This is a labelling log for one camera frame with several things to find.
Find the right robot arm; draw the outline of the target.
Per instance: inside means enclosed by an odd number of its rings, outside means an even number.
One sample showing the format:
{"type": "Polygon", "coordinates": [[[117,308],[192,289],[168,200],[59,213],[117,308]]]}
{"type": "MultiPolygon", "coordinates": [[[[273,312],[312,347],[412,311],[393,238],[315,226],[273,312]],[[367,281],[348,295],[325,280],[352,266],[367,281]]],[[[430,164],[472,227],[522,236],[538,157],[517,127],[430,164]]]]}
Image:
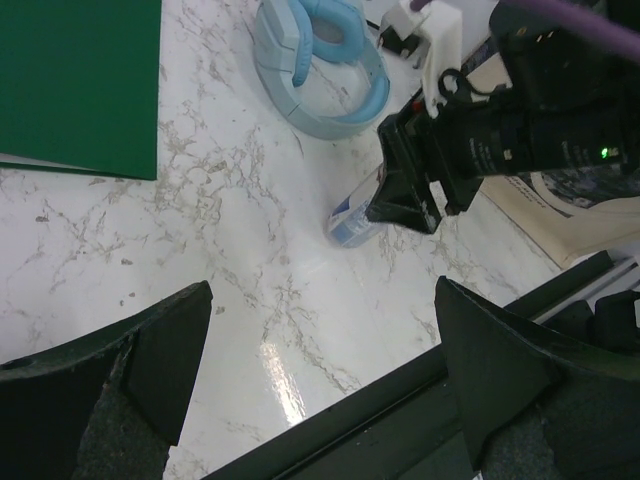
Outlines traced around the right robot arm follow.
{"type": "Polygon", "coordinates": [[[488,177],[638,168],[637,2],[502,1],[489,31],[508,83],[483,91],[457,62],[426,62],[421,89],[379,126],[369,221],[431,234],[488,177]]]}

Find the silver beverage can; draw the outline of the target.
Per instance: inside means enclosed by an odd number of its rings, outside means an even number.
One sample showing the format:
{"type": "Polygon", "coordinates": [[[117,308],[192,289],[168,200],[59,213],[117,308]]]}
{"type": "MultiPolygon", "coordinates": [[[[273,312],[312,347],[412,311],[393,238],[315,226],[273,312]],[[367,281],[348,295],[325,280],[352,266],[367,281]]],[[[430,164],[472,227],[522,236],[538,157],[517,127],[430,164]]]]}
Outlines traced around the silver beverage can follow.
{"type": "Polygon", "coordinates": [[[343,248],[356,248],[386,227],[385,224],[370,221],[366,216],[383,173],[384,167],[379,165],[332,211],[325,231],[334,244],[343,248]]]}

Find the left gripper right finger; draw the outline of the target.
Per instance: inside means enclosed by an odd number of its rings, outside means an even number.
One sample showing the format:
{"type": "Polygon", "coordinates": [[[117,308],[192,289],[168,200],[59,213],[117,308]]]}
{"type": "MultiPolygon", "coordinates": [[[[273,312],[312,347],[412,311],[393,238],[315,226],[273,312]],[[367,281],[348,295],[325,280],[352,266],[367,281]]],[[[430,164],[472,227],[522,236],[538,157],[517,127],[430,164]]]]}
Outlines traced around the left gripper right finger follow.
{"type": "Polygon", "coordinates": [[[441,278],[435,307],[472,466],[486,479],[635,479],[639,332],[632,291],[580,339],[441,278]]]}

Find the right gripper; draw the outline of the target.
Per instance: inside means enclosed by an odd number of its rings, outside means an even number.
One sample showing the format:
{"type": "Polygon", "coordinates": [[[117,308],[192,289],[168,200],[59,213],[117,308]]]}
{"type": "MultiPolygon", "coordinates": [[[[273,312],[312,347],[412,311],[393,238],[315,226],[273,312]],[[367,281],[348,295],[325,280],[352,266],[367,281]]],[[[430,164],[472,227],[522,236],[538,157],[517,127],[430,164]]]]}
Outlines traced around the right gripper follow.
{"type": "Polygon", "coordinates": [[[481,158],[498,140],[499,103],[455,95],[438,109],[431,118],[414,95],[379,125],[384,170],[365,210],[370,222],[431,235],[441,214],[467,211],[483,179],[499,173],[481,158]]]}

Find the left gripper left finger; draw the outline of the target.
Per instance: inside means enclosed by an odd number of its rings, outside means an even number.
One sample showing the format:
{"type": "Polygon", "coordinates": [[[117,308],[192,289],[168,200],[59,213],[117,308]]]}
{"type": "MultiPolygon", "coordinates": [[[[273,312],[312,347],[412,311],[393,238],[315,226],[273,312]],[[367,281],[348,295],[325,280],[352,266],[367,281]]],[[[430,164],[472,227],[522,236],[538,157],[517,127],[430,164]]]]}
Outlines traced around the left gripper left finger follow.
{"type": "Polygon", "coordinates": [[[1,366],[4,479],[160,479],[178,444],[213,295],[194,283],[1,366]]]}

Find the beige canvas bag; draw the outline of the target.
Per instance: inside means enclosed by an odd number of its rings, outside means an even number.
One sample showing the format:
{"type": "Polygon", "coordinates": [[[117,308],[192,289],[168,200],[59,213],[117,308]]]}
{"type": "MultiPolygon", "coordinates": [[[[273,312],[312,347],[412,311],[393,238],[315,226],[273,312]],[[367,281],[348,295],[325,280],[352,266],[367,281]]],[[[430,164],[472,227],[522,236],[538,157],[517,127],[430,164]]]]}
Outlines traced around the beige canvas bag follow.
{"type": "Polygon", "coordinates": [[[639,198],[576,206],[557,196],[560,177],[491,177],[480,192],[562,269],[605,250],[616,258],[637,257],[639,198]]]}

